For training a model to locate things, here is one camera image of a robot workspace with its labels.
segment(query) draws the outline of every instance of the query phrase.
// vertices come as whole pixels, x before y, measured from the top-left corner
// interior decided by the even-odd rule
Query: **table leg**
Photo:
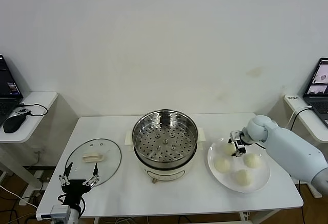
[[[14,158],[12,158],[6,151],[2,149],[0,149],[0,162],[29,185],[32,185],[38,189],[41,188],[41,181],[35,178],[29,171],[24,169],[22,165],[16,162]]]
[[[43,174],[43,172],[44,172],[43,170],[36,170],[35,173],[34,173],[34,177],[37,178],[37,179],[40,179],[41,176],[42,176],[42,174]],[[43,183],[42,184],[42,189],[41,188],[35,188],[32,185],[28,185],[27,188],[26,188],[26,190],[25,190],[25,192],[24,192],[24,194],[22,195],[22,198],[25,201],[29,202],[30,201],[30,198],[29,197],[32,196],[32,194],[33,194],[34,191],[41,191],[41,190],[42,191],[45,191],[47,189],[48,184],[49,184],[48,182]],[[19,201],[19,205],[20,206],[27,205],[27,203],[25,201],[20,200]]]
[[[7,176],[7,171],[2,172],[2,174],[0,175],[0,184],[6,176]]]
[[[252,222],[253,222],[253,224],[259,224],[259,223],[263,222],[264,220],[268,219],[269,217],[273,216],[274,214],[276,214],[278,211],[279,210],[261,211],[252,218]]]

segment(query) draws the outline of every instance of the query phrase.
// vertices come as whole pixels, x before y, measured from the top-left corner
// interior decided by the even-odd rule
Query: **laptop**
[[[328,58],[320,58],[303,99],[328,127]]]
[[[0,126],[23,99],[5,59],[0,55]]]

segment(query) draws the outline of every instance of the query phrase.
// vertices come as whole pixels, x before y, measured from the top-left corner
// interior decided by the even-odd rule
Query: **cable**
[[[36,196],[29,196],[29,197],[22,197],[23,199],[26,199],[26,198],[32,198],[32,197],[36,197]],[[11,199],[11,198],[5,198],[5,197],[2,197],[0,196],[1,199],[4,199],[4,200],[9,200],[9,201],[17,201],[17,200],[20,200],[21,198],[15,198],[15,199]]]
[[[26,187],[28,186],[28,184],[25,184],[25,186],[23,187],[23,189],[20,191],[20,193],[18,194],[19,196],[25,191]],[[10,212],[10,216],[9,216],[9,221],[11,222],[11,216],[12,216],[12,212],[15,210],[15,205],[17,203],[18,200],[16,200],[11,208],[11,212]]]
[[[26,169],[26,170],[27,170],[27,169],[30,169],[31,167],[37,165],[39,162],[40,162],[40,152],[38,152],[36,163],[32,164],[31,166],[29,166],[29,167],[27,167],[27,168],[25,168],[25,169]]]
[[[15,215],[16,215],[17,224],[19,224],[18,214],[17,214],[17,211],[16,210],[0,210],[0,212],[10,212],[10,215],[12,215],[12,212],[14,212]]]
[[[180,216],[179,216],[179,219],[178,219],[178,224],[180,224],[181,217],[186,218],[186,219],[189,221],[189,223],[192,223],[191,220],[190,220],[188,217],[186,217],[185,215],[180,215]]]
[[[44,114],[42,114],[42,115],[34,115],[34,114],[31,114],[31,113],[28,113],[27,115],[31,115],[31,116],[44,116],[44,115],[48,114],[48,109],[45,106],[40,105],[40,104],[26,105],[25,103],[21,103],[21,104],[17,105],[17,107],[25,107],[25,106],[40,106],[40,107],[42,107],[42,108],[44,108],[46,110],[46,112]]]
[[[84,210],[86,210],[86,202],[84,201],[83,197],[81,197],[81,200],[82,200],[82,203],[83,203],[83,209],[81,211],[81,214],[78,216],[78,218],[80,218],[83,215]]]
[[[291,128],[290,128],[289,130],[292,130],[292,129],[293,129],[293,126],[294,126],[294,123],[295,123],[295,121],[296,121],[296,118],[298,117],[298,115],[299,115],[300,113],[302,113],[302,112],[305,111],[305,110],[311,110],[311,109],[312,109],[312,106],[311,106],[311,108],[307,108],[307,109],[304,109],[304,110],[301,110],[300,112],[298,112],[298,113],[296,114],[296,116],[295,116],[295,118],[294,118],[294,120],[293,120],[292,126],[291,126]]]
[[[287,125],[285,126],[285,128],[288,127],[289,123],[291,122],[291,120],[292,120],[292,118],[293,118],[293,115],[294,115],[298,110],[300,110],[300,109],[305,109],[305,108],[312,108],[312,106],[311,106],[311,105],[309,105],[309,106],[303,106],[303,107],[298,107],[297,109],[295,109],[294,112],[292,113],[291,117],[289,118],[288,123],[287,123]]]
[[[7,189],[6,189],[6,188],[4,188],[3,186],[1,186],[1,185],[0,185],[0,187],[1,187],[2,189],[4,189],[5,191],[7,191],[7,192],[11,193],[12,195],[15,195],[15,196],[16,196],[16,197],[18,197],[19,199],[23,200],[23,201],[24,201],[25,203],[27,203],[28,205],[30,205],[30,206],[33,206],[33,207],[35,207],[35,208],[37,209],[37,206],[35,206],[35,205],[33,205],[33,204],[31,204],[31,203],[29,203],[29,202],[25,201],[23,198],[19,197],[19,196],[18,196],[18,195],[16,195],[15,193],[13,193],[13,192],[11,192],[11,191],[7,190]]]
[[[6,222],[6,223],[3,223],[3,224],[9,224],[9,223],[12,223],[12,222],[14,222],[14,221],[17,221],[17,220],[19,220],[19,219],[22,219],[22,218],[24,218],[25,216],[28,216],[28,215],[31,215],[31,214],[35,214],[35,213],[32,212],[32,213],[29,213],[29,214],[23,215],[23,216],[21,216],[20,218],[17,218],[16,220],[11,220],[11,221]]]
[[[112,224],[112,223],[114,223],[114,224],[118,224],[118,223],[121,223],[121,222],[123,222],[123,221],[127,221],[128,223],[129,223],[129,220],[131,220],[131,219],[133,219],[134,218],[134,216],[133,217],[130,217],[130,218],[127,218],[127,219],[125,219],[125,218],[119,218],[119,219],[117,219],[116,221],[104,221],[104,220],[101,220],[102,222],[105,222],[105,223],[110,223],[110,224]]]
[[[300,180],[298,181],[298,192],[299,192],[299,195],[302,197],[302,194],[301,194],[301,181],[300,181]],[[301,207],[301,210],[302,210],[303,224],[305,224],[305,218],[304,218],[304,210],[303,210],[303,206]]]
[[[29,220],[35,220],[35,219],[36,219],[36,215],[31,215],[25,219],[24,224],[27,224]]]
[[[264,146],[262,146],[262,145],[260,145],[260,144],[258,144],[258,143],[255,143],[257,146],[260,146],[262,149],[265,149],[265,147]]]

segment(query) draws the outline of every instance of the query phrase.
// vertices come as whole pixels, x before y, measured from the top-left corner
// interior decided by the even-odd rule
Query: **white wall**
[[[328,55],[327,0],[0,0],[0,12],[0,52],[77,116],[267,114]]]

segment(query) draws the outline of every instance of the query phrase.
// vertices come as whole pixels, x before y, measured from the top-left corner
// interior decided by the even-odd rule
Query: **robotic arm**
[[[269,117],[255,116],[242,131],[232,131],[230,138],[236,146],[235,156],[245,153],[245,146],[263,142],[268,155],[292,177],[328,195],[328,164],[321,151]]]

